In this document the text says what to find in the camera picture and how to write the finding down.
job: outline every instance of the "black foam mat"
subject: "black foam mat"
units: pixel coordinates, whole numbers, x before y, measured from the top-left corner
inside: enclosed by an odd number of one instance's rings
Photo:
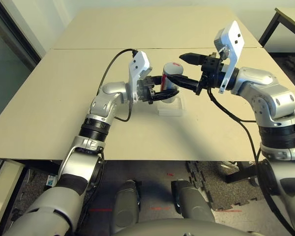
[[[221,167],[219,161],[188,161],[189,180],[206,192],[213,210],[228,210],[232,205],[248,204],[249,200],[263,199],[261,189],[248,180],[226,183],[225,175],[236,171]]]

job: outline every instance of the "white wall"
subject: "white wall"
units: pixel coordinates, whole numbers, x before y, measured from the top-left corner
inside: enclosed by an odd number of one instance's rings
[[[275,13],[275,7],[295,7],[295,0],[1,0],[1,2],[41,56],[52,47],[76,14],[86,7],[226,5],[241,19],[256,39],[260,38],[269,24]],[[265,48],[269,52],[295,52],[295,35],[279,25]]]

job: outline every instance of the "can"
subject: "can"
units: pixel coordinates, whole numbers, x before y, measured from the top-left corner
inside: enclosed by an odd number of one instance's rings
[[[183,73],[183,67],[179,63],[176,63],[176,62],[166,63],[163,67],[161,91],[167,90],[167,89],[178,90],[178,86],[175,85],[173,82],[171,82],[167,78],[167,75],[176,75],[176,74],[182,75],[182,73]],[[175,96],[169,99],[163,100],[163,102],[172,103],[174,100],[175,100]]]

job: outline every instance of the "white plastic bracket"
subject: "white plastic bracket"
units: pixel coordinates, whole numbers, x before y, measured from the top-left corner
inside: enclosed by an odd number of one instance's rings
[[[129,86],[133,103],[138,102],[137,82],[152,70],[145,52],[139,51],[129,63]]]
[[[230,65],[219,89],[219,93],[224,93],[245,44],[237,21],[233,21],[229,26],[220,30],[214,43],[219,53],[226,51],[227,57],[230,59]]]

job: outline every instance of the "desk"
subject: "desk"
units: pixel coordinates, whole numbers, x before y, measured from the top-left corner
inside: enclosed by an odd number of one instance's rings
[[[3,217],[7,217],[5,214],[6,207],[8,206],[8,208],[12,208],[13,202],[10,201],[10,198],[16,198],[17,191],[19,190],[20,184],[22,184],[24,178],[22,175],[26,173],[23,172],[22,169],[22,165],[7,161],[4,162],[0,169],[0,221]]]
[[[169,61],[180,62],[184,75],[198,79],[199,67],[178,56],[210,54],[213,49],[148,49],[151,75],[160,75]],[[50,50],[31,73],[0,116],[0,158],[63,159],[78,134],[99,81],[119,50]],[[131,53],[118,58],[107,82],[127,81]],[[295,94],[295,86],[262,48],[245,48],[238,67],[269,70]],[[254,119],[249,104],[229,92],[216,98],[242,119]],[[251,147],[244,130],[208,98],[181,89],[187,115],[168,119],[156,114],[156,103],[134,106],[127,123],[115,120],[106,139],[107,160],[233,160],[251,161]],[[127,106],[117,114],[127,116]],[[255,124],[247,124],[258,146]]]
[[[54,49],[215,48],[217,32],[236,20],[245,47],[261,47],[227,7],[118,7],[81,11]]]
[[[262,46],[269,40],[279,23],[295,34],[295,8],[280,7],[276,8],[275,11],[274,17],[259,40]]]

